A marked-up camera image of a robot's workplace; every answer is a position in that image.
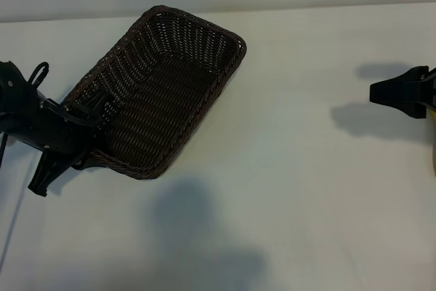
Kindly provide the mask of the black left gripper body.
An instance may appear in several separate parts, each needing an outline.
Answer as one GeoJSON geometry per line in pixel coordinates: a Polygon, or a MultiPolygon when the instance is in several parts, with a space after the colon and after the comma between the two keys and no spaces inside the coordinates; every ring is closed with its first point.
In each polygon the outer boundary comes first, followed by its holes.
{"type": "Polygon", "coordinates": [[[20,141],[64,170],[84,157],[100,121],[96,109],[77,102],[62,106],[50,99],[20,99],[20,141]]]}

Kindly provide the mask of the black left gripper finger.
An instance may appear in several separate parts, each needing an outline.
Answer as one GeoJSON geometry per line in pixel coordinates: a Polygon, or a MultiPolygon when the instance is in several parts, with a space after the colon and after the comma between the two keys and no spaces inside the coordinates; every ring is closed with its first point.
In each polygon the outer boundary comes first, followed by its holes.
{"type": "Polygon", "coordinates": [[[96,129],[101,129],[106,119],[106,109],[111,107],[114,101],[114,97],[109,92],[104,90],[98,90],[89,99],[89,108],[97,114],[96,129]]]}
{"type": "Polygon", "coordinates": [[[70,156],[42,153],[28,189],[38,196],[46,197],[48,186],[73,163],[74,158],[70,156]]]}

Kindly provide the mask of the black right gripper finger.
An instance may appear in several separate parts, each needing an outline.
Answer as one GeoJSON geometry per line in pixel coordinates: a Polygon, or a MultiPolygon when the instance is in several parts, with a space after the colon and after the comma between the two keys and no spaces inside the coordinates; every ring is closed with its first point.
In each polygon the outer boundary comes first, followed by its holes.
{"type": "Polygon", "coordinates": [[[370,86],[370,92],[382,92],[388,89],[398,89],[404,85],[408,85],[409,83],[414,84],[421,81],[421,76],[426,76],[429,73],[428,66],[417,66],[409,69],[404,74],[396,76],[394,78],[390,78],[387,80],[383,80],[380,82],[373,83],[370,86]]]}
{"type": "Polygon", "coordinates": [[[409,117],[426,117],[426,107],[418,102],[404,102],[385,98],[383,95],[371,93],[369,96],[370,102],[382,106],[391,107],[405,113],[409,117]]]}

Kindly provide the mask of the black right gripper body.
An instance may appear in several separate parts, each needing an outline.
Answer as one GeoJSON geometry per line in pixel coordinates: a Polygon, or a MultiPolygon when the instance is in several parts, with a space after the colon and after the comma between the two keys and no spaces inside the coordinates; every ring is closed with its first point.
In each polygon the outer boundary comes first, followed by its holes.
{"type": "Polygon", "coordinates": [[[429,83],[429,100],[428,103],[431,107],[435,107],[435,102],[436,102],[436,77],[435,77],[435,69],[432,69],[431,71],[429,71],[429,79],[428,79],[428,83],[429,83]]]}

